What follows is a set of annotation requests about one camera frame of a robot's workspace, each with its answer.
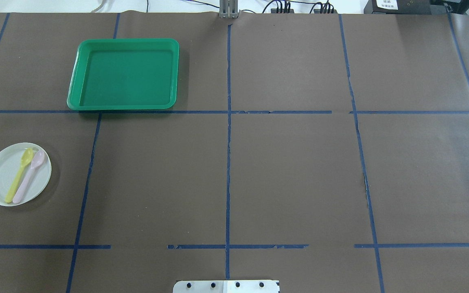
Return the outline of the green plastic tray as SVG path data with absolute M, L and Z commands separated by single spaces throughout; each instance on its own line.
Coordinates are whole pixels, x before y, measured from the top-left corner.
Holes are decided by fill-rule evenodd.
M 159 110 L 175 105 L 180 45 L 172 38 L 87 39 L 77 49 L 73 111 Z

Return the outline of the brown paper table cover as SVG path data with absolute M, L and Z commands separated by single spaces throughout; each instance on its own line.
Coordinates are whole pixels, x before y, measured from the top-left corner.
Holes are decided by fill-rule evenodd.
M 172 38 L 160 112 L 66 103 L 87 39 Z M 0 293 L 469 293 L 469 15 L 0 13 Z

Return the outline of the pink plastic spoon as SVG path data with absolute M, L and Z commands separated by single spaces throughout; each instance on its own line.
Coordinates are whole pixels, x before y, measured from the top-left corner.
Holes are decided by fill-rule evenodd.
M 27 173 L 25 174 L 23 181 L 21 182 L 19 188 L 15 192 L 15 195 L 13 197 L 12 202 L 14 204 L 18 204 L 21 202 L 23 199 L 24 195 L 26 194 L 26 191 L 28 189 L 28 186 L 31 183 L 31 180 L 36 173 L 37 169 L 43 165 L 43 163 L 46 160 L 46 152 L 44 150 L 38 150 L 32 157 L 29 169 Z

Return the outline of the black power strip right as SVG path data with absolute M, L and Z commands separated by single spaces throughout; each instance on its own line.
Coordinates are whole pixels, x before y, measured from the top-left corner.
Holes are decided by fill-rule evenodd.
M 313 8 L 311 10 L 311 13 L 314 13 L 314 14 L 337 14 L 337 10 L 332 6 L 332 5 L 329 5 L 327 7 L 325 6 L 320 6 L 319 8 Z

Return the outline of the grey metal mounting post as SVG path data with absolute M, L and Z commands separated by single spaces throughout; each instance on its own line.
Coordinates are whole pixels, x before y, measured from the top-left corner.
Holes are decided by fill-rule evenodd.
M 219 1 L 219 18 L 236 19 L 239 17 L 238 0 L 220 0 Z

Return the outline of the metal base plate with bolts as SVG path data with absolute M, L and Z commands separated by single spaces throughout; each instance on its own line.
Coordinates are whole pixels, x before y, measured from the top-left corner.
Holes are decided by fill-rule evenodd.
M 278 280 L 181 280 L 173 293 L 279 293 Z

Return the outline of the white round plate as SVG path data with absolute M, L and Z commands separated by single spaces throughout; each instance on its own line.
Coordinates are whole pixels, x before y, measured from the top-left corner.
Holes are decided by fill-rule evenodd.
M 45 150 L 39 145 L 30 142 L 21 142 L 8 146 L 0 151 L 0 206 L 11 207 L 18 206 L 35 199 L 43 192 L 50 181 L 52 174 L 52 163 L 50 157 L 45 153 L 44 163 L 37 168 L 35 174 L 32 175 L 30 183 L 24 191 L 24 195 L 18 203 L 5 201 L 5 197 L 11 188 L 11 184 L 18 173 L 21 158 L 26 149 L 32 149 L 34 153 Z

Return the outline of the black power strip left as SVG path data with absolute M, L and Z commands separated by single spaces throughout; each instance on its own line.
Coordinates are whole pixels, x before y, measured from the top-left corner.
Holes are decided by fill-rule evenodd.
M 294 13 L 294 10 L 291 8 L 290 4 L 288 3 L 285 6 L 271 8 L 270 12 L 274 14 L 289 14 L 289 13 Z

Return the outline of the black power strip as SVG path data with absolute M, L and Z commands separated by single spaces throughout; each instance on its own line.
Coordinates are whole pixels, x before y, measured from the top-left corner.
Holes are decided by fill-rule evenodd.
M 294 10 L 291 8 L 290 4 L 288 3 L 285 6 L 271 8 L 270 12 L 274 14 L 289 14 L 289 13 L 294 13 Z
M 332 5 L 329 5 L 327 7 L 325 6 L 320 6 L 319 8 L 313 8 L 311 10 L 311 13 L 314 13 L 314 14 L 337 14 L 337 10 L 332 6 Z

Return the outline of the yellow plastic spoon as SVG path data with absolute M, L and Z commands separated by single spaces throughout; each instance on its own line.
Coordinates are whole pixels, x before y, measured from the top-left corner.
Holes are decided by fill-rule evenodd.
M 15 196 L 15 193 L 17 192 L 17 189 L 20 186 L 20 182 L 21 182 L 21 178 L 23 176 L 23 173 L 24 173 L 26 167 L 31 164 L 33 156 L 34 156 L 34 151 L 33 151 L 32 148 L 25 149 L 24 154 L 22 155 L 21 160 L 20 160 L 20 165 L 19 165 L 19 169 L 17 171 L 17 174 L 15 175 L 15 178 L 14 178 L 12 184 L 11 184 L 11 187 L 9 188 L 9 191 L 6 194 L 6 197 L 5 197 L 5 202 L 6 203 L 13 202 L 13 198 Z

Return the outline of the black box with label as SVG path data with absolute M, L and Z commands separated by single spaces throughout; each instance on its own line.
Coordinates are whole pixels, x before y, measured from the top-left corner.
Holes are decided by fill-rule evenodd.
M 447 8 L 431 0 L 368 0 L 364 14 L 443 15 Z

